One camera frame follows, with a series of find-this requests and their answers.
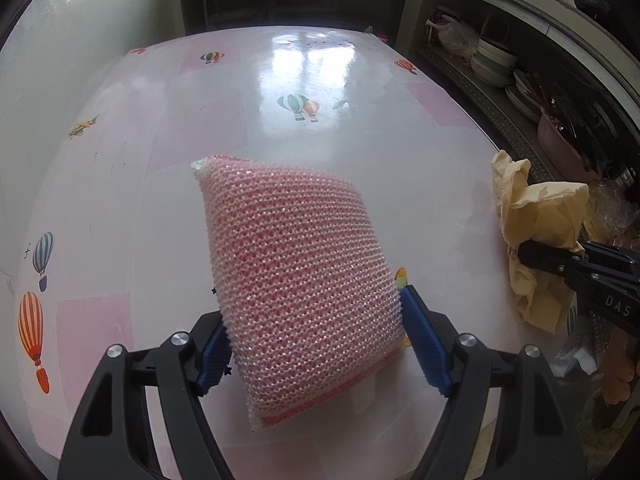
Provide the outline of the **tan paper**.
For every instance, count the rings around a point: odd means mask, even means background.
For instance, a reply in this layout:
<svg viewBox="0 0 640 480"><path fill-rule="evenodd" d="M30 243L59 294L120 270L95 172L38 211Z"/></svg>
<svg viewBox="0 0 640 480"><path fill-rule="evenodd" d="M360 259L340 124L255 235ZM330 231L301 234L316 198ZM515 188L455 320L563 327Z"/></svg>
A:
<svg viewBox="0 0 640 480"><path fill-rule="evenodd" d="M506 243L514 310L528 324L548 333L564 324L572 292L562 278L529 269L518 258L528 240L581 252L578 236L585 219L589 188L575 182L527 182L528 159L514 160L505 151L491 161L492 190L500 231Z"/></svg>

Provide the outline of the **pink scrubbing sponge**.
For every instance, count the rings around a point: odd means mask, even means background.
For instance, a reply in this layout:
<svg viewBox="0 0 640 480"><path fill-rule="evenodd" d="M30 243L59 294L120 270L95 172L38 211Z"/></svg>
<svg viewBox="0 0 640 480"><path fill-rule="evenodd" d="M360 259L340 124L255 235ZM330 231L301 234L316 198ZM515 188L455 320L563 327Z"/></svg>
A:
<svg viewBox="0 0 640 480"><path fill-rule="evenodd" d="M192 169L254 429L334 398L398 356L399 292L350 182L229 156Z"/></svg>

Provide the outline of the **pink plastic basin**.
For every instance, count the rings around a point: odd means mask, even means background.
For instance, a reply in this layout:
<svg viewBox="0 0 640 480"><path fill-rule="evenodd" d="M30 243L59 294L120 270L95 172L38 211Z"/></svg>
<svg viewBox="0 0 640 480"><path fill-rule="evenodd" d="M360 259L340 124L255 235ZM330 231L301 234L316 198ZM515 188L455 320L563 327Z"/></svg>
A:
<svg viewBox="0 0 640 480"><path fill-rule="evenodd" d="M537 139L544 154L548 156L548 159L565 180L582 183L600 180L600 176L596 172L585 170L579 154L564 139L556 123L546 112L541 112Z"/></svg>

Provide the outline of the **pink patterned tablecloth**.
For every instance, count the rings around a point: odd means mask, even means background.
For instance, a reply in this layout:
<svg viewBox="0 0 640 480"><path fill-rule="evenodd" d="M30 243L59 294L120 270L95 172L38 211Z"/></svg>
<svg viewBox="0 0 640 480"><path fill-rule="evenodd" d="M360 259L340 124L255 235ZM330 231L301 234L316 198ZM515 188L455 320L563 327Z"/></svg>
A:
<svg viewBox="0 0 640 480"><path fill-rule="evenodd" d="M156 346L216 308L192 162L227 155L358 188L392 268L488 346L561 335L513 309L495 143L362 32L261 27L107 52L87 29L1 55L1 408L53 476L114 342Z"/></svg>

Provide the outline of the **stacked white green bowls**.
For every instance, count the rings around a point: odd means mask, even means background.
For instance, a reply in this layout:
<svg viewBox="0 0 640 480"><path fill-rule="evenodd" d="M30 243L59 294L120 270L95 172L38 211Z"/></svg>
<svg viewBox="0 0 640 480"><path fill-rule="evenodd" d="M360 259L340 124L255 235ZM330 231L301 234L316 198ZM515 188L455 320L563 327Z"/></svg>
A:
<svg viewBox="0 0 640 480"><path fill-rule="evenodd" d="M504 88L510 84L511 75L518 57L502 44L480 39L472 55L474 74L491 87Z"/></svg>

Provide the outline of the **white plastic bag on shelf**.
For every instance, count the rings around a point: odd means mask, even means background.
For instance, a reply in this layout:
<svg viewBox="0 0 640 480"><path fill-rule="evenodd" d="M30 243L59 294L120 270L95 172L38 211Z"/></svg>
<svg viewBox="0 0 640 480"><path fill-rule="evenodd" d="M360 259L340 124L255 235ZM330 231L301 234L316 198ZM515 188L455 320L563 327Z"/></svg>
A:
<svg viewBox="0 0 640 480"><path fill-rule="evenodd" d="M436 30L440 44L450 54L469 61L477 52L480 35L471 26L448 15L439 22L427 20L425 25Z"/></svg>

